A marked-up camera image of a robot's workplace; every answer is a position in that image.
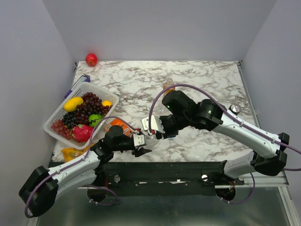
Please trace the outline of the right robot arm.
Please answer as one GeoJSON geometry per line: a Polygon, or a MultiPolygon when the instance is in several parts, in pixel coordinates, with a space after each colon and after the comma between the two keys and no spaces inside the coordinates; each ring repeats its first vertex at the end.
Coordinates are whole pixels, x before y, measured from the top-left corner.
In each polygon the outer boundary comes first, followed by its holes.
{"type": "Polygon", "coordinates": [[[243,174],[253,172],[276,176],[286,166],[287,154],[284,150],[289,142],[286,133],[268,133],[245,122],[224,106],[218,106],[211,99],[195,103],[182,91],[169,92],[163,97],[162,104],[171,112],[169,116],[160,117],[163,138],[177,135],[180,130],[191,126],[223,134],[251,149],[242,157],[222,163],[216,173],[219,183],[225,185],[243,174]]]}

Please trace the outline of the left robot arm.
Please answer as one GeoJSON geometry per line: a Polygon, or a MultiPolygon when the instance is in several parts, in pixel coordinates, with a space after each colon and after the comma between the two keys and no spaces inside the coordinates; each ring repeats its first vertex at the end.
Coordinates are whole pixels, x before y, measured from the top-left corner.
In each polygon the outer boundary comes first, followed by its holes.
{"type": "Polygon", "coordinates": [[[43,215],[59,196],[72,189],[101,185],[104,174],[100,170],[113,158],[115,151],[132,151],[139,157],[146,152],[144,146],[146,136],[141,131],[129,137],[120,126],[112,126],[103,139],[74,160],[48,169],[37,167],[19,191],[25,203],[25,216],[33,218],[43,215]]]}

